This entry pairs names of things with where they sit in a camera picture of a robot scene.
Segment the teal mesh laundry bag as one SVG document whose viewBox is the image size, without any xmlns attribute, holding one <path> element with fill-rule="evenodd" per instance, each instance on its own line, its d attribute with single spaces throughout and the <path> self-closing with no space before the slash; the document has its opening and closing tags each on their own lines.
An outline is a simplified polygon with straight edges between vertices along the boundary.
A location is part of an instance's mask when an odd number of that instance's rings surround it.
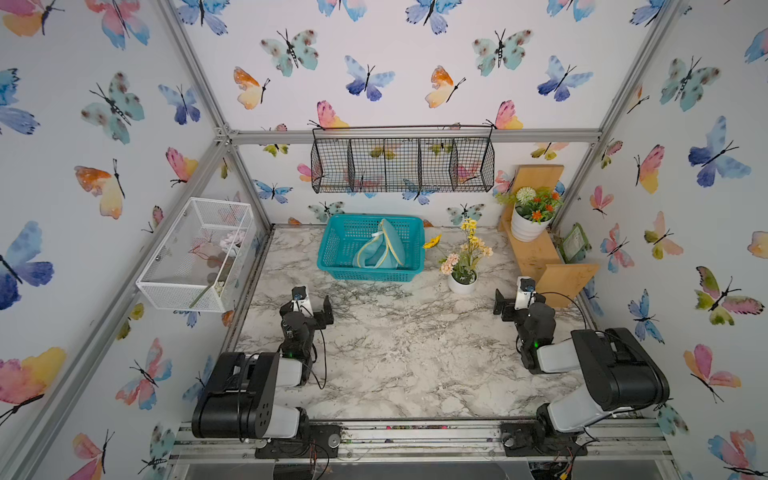
<svg viewBox="0 0 768 480">
<path fill-rule="evenodd" d="M 354 257 L 353 265 L 362 269 L 398 269 L 405 266 L 405 248 L 397 230 L 382 219 Z"/>
</svg>

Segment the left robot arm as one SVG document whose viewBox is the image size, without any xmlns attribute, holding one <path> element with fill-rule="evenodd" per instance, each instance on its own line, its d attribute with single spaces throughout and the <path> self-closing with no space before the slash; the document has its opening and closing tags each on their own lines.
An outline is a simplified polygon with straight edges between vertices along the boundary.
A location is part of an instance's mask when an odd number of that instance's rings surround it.
<svg viewBox="0 0 768 480">
<path fill-rule="evenodd" d="M 299 440 L 310 438 L 309 419 L 300 407 L 275 403 L 277 390 L 305 385 L 316 378 L 320 358 L 314 343 L 334 323 L 331 299 L 315 312 L 303 289 L 282 305 L 283 340 L 272 352 L 224 352 L 197 401 L 191 419 L 199 439 Z"/>
</svg>

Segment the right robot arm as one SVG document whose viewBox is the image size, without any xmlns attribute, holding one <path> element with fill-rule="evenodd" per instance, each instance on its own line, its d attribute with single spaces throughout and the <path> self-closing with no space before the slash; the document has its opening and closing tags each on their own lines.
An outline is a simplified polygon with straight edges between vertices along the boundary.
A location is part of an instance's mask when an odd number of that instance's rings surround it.
<svg viewBox="0 0 768 480">
<path fill-rule="evenodd" d="M 543 295 L 520 291 L 512 299 L 494 292 L 493 313 L 517 331 L 515 349 L 534 375 L 579 371 L 583 385 L 537 409 L 543 432 L 574 434 L 615 414 L 660 406 L 670 397 L 669 382 L 625 328 L 576 329 L 554 340 L 555 309 Z"/>
</svg>

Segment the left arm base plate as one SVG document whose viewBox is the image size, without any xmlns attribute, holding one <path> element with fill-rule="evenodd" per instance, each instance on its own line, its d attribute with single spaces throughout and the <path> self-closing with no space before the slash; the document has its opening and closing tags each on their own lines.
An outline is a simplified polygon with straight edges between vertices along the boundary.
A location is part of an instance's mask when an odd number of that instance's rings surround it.
<svg viewBox="0 0 768 480">
<path fill-rule="evenodd" d="M 335 459 L 341 445 L 342 428 L 335 424 L 310 422 L 300 426 L 293 438 L 267 439 L 256 447 L 254 458 L 259 460 L 279 459 Z"/>
</svg>

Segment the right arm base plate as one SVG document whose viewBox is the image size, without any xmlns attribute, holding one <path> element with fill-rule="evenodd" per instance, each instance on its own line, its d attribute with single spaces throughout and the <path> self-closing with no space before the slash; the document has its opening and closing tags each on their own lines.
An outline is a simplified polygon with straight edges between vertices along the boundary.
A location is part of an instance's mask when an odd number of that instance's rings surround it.
<svg viewBox="0 0 768 480">
<path fill-rule="evenodd" d="M 574 434 L 550 431 L 538 421 L 500 425 L 500 443 L 507 457 L 586 456 L 588 447 L 577 439 Z"/>
</svg>

